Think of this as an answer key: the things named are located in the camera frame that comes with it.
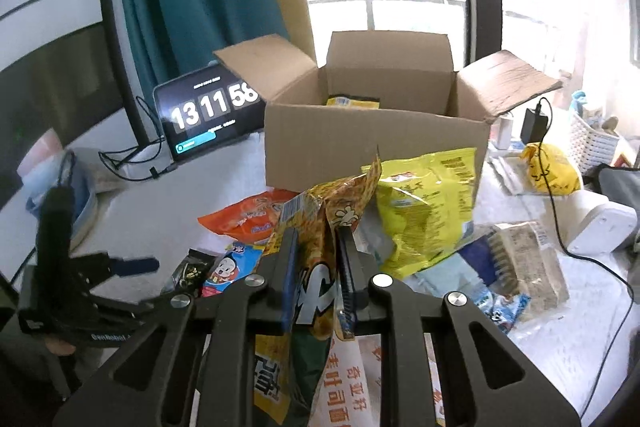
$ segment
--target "woven basket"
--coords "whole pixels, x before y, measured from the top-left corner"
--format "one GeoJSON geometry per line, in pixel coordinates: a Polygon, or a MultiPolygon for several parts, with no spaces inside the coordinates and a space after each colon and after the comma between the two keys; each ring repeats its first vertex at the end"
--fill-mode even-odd
{"type": "Polygon", "coordinates": [[[610,165],[620,136],[592,129],[575,111],[569,111],[569,118],[569,158],[578,170],[587,174],[601,163],[610,165]]]}

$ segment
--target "yellow plastic package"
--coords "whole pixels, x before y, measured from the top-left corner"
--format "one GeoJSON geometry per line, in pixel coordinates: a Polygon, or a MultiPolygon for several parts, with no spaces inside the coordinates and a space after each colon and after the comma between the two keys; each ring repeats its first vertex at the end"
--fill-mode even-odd
{"type": "Polygon", "coordinates": [[[404,279],[455,251],[472,220],[475,155],[466,148],[383,162],[376,199],[396,244],[383,271],[404,279]]]}
{"type": "MultiPolygon", "coordinates": [[[[529,176],[538,192],[548,194],[545,178],[540,170],[538,159],[538,143],[529,143],[520,158],[529,162],[529,176]]],[[[546,181],[554,196],[571,194],[580,190],[578,172],[560,148],[548,143],[542,144],[542,166],[545,168],[546,181]]]]}
{"type": "Polygon", "coordinates": [[[346,94],[332,94],[325,105],[341,105],[342,107],[359,107],[363,109],[379,109],[378,98],[364,96],[349,96],[346,94]]]}
{"type": "Polygon", "coordinates": [[[366,174],[316,185],[284,204],[263,256],[280,250],[284,230],[298,230],[298,287],[293,327],[255,338],[254,403],[270,418],[260,427],[306,425],[334,333],[335,247],[332,230],[358,224],[382,165],[366,174]]]}

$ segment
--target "metal screw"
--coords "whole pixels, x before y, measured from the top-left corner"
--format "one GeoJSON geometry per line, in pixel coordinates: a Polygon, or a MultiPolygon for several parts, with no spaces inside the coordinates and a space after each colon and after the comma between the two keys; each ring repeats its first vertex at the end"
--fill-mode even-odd
{"type": "Polygon", "coordinates": [[[390,275],[386,273],[378,273],[373,276],[373,284],[375,284],[378,288],[386,288],[387,286],[391,286],[394,280],[390,275]]]}
{"type": "Polygon", "coordinates": [[[180,293],[179,295],[174,295],[171,299],[171,306],[174,308],[186,308],[191,302],[191,297],[185,295],[184,293],[180,293]]]}
{"type": "Polygon", "coordinates": [[[264,277],[257,273],[249,274],[244,278],[244,284],[252,287],[262,286],[264,284],[264,277]]]}
{"type": "Polygon", "coordinates": [[[460,292],[451,292],[447,295],[447,301],[454,306],[464,306],[466,304],[466,295],[460,292]]]}

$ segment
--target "cardboard box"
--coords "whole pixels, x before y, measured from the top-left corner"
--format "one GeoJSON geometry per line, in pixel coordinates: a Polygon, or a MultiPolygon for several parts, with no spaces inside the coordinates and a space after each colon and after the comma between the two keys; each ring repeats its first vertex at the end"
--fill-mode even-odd
{"type": "Polygon", "coordinates": [[[495,118],[562,85],[507,51],[456,73],[448,37],[420,32],[334,32],[320,69],[278,36],[216,55],[267,101],[267,184],[296,191],[359,174],[376,150],[390,160],[475,147],[479,180],[495,118]],[[325,106],[335,93],[380,108],[325,106]]]}

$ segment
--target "red snack bag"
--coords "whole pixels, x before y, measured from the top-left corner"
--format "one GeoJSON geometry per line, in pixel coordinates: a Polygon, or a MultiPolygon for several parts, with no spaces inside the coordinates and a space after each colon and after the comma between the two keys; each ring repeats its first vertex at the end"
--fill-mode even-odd
{"type": "Polygon", "coordinates": [[[247,245],[256,245],[265,242],[271,235],[282,204],[297,195],[297,192],[274,188],[199,217],[198,222],[211,232],[228,235],[247,245]]]}

